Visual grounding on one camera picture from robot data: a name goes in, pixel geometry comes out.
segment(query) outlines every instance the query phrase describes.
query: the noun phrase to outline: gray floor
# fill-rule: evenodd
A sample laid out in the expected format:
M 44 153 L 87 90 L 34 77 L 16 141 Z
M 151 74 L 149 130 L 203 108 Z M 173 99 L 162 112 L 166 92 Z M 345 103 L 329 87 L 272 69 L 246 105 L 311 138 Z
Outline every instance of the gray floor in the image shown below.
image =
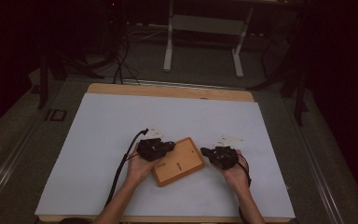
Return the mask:
M 143 85 L 180 83 L 244 90 L 246 86 L 266 79 L 260 61 L 265 47 L 263 43 L 265 40 L 259 37 L 245 41 L 241 52 L 243 79 L 235 77 L 229 48 L 205 48 L 205 45 L 180 40 L 173 49 L 172 71 L 163 72 L 165 46 L 158 36 L 131 42 L 126 62 L 139 72 L 137 78 Z M 116 67 L 114 64 L 98 73 L 106 76 L 108 82 Z M 131 76 L 127 69 L 123 72 L 125 77 Z M 16 169 L 0 191 L 0 224 L 35 222 L 34 210 L 49 173 L 82 96 L 94 81 L 78 77 L 75 72 L 64 82 L 51 80 L 45 110 L 37 111 L 38 96 L 27 93 L 0 119 L 0 167 L 10 151 L 19 147 L 16 145 L 19 140 L 24 140 L 27 127 L 40 120 L 30 136 L 22 141 L 23 152 L 15 164 Z M 311 92 L 306 94 L 305 104 L 309 112 L 303 113 L 304 127 L 300 128 L 293 118 L 294 99 L 280 96 L 281 85 L 278 83 L 253 92 L 253 95 L 260 104 L 298 223 L 358 223 L 358 188 Z M 62 122 L 43 121 L 49 108 L 67 110 L 66 119 Z

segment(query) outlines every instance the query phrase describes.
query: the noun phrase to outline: white board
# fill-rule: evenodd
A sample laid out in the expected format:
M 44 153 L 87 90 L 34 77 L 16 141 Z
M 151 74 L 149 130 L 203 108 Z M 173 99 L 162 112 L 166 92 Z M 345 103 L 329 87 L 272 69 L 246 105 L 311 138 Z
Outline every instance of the white board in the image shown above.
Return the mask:
M 213 148 L 222 135 L 243 139 L 235 148 L 250 164 L 251 192 L 262 216 L 295 217 L 257 103 L 93 93 L 82 100 L 35 214 L 97 216 L 132 138 L 155 126 L 162 141 L 191 137 L 198 148 Z M 206 164 L 163 188 L 150 174 L 125 216 L 237 217 L 234 193 Z M 127 164 L 117 189 L 126 172 Z

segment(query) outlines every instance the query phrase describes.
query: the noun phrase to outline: table leg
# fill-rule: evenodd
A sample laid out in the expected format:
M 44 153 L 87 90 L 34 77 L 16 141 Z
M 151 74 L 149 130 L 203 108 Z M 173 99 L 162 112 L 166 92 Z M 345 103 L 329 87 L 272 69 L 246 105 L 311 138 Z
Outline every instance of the table leg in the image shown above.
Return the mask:
M 232 59 L 234 60 L 235 73 L 237 74 L 238 78 L 243 77 L 242 65 L 241 65 L 241 60 L 240 60 L 240 51 L 242 48 L 243 39 L 246 37 L 246 32 L 248 30 L 249 22 L 252 18 L 253 11 L 254 11 L 253 7 L 249 8 L 246 21 L 243 23 L 243 26 L 241 28 L 240 41 L 239 41 L 237 47 L 232 50 Z
M 173 20 L 173 0 L 170 0 L 170 17 L 168 18 L 168 43 L 167 49 L 165 51 L 165 60 L 164 60 L 164 72 L 171 71 L 171 61 L 172 61 L 172 20 Z

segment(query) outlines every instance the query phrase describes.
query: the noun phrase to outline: wooden box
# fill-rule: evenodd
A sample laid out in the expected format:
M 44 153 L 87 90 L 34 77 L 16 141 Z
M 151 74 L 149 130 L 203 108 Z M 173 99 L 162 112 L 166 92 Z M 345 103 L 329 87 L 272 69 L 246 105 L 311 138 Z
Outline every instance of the wooden box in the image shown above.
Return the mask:
M 175 149 L 153 168 L 159 187 L 190 175 L 205 166 L 205 161 L 193 140 L 188 137 L 175 143 Z

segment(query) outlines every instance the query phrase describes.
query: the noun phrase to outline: wire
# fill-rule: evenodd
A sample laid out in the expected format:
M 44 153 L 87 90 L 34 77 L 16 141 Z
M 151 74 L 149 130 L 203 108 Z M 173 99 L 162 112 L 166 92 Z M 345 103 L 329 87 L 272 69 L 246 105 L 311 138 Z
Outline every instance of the wire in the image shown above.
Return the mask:
M 246 169 L 242 164 L 240 164 L 238 161 L 237 161 L 237 164 L 242 168 L 242 170 L 246 173 L 246 177 L 248 177 L 248 184 L 249 184 L 249 187 L 251 187 L 251 183 L 252 183 L 252 178 L 249 176 L 249 163 L 248 161 L 241 155 L 241 154 L 238 154 L 239 156 L 241 156 L 246 164 L 248 164 L 248 169 Z
M 153 34 L 151 34 L 151 35 L 147 35 L 147 36 L 144 36 L 144 37 L 142 37 L 142 38 L 139 38 L 139 39 L 134 39 L 134 40 L 130 40 L 131 42 L 139 42 L 139 41 L 142 41 L 142 40 L 146 40 L 147 38 L 150 38 L 150 37 L 152 37 L 153 35 L 158 35 L 158 34 L 161 34 L 161 33 L 163 33 L 163 32 L 166 32 L 166 31 L 168 31 L 168 30 L 162 30 L 162 31 L 157 31 L 157 32 L 155 32 L 155 33 L 153 33 Z
M 133 35 L 133 34 L 150 34 L 150 33 L 155 33 L 158 31 L 152 31 L 152 30 L 143 30 L 143 31 L 133 31 L 131 33 L 129 33 L 129 35 Z
M 138 154 L 135 154 L 135 155 L 133 155 L 133 156 L 131 156 L 131 157 L 128 157 L 128 158 L 126 159 L 126 161 L 129 161 L 130 159 L 132 159 L 132 158 L 134 158 L 134 157 L 136 157 L 136 156 L 138 156 Z
M 149 130 L 145 129 L 142 130 L 140 132 L 138 132 L 135 137 L 132 139 L 132 142 L 130 144 L 129 149 L 127 150 L 126 154 L 124 154 L 123 159 L 121 159 L 120 165 L 118 166 L 117 170 L 116 170 L 116 174 L 115 174 L 115 179 L 113 180 L 113 184 L 112 184 L 112 188 L 110 189 L 109 192 L 109 196 L 107 197 L 106 203 L 105 203 L 105 207 L 109 204 L 109 202 L 112 200 L 113 194 L 115 193 L 115 189 L 116 189 L 116 185 L 117 185 L 117 181 L 118 181 L 118 177 L 120 176 L 121 170 L 124 166 L 124 163 L 126 162 L 126 160 L 129 157 L 130 151 L 132 149 L 133 143 L 135 142 L 135 140 L 139 137 L 139 135 L 143 134 L 145 135 Z
M 138 85 L 141 85 L 141 83 L 139 82 L 139 80 L 137 78 L 139 76 L 140 72 L 138 70 L 136 70 L 135 68 L 130 67 L 125 61 L 123 61 L 123 65 L 127 68 L 127 71 L 130 73 L 130 75 L 131 75 L 130 78 L 135 79 L 135 81 L 138 83 Z
M 120 74 L 120 82 L 121 84 L 123 84 L 123 77 L 121 76 L 121 65 L 124 63 L 124 61 L 127 58 L 127 55 L 129 53 L 129 49 L 127 48 L 127 46 L 123 43 L 121 43 L 124 46 L 124 49 L 126 50 L 126 53 L 124 54 L 124 57 L 122 58 L 122 60 L 120 61 L 119 56 L 117 55 L 117 61 L 118 61 L 118 68 L 116 69 L 115 75 L 113 77 L 113 84 L 116 84 L 116 78 L 117 78 L 117 74 Z

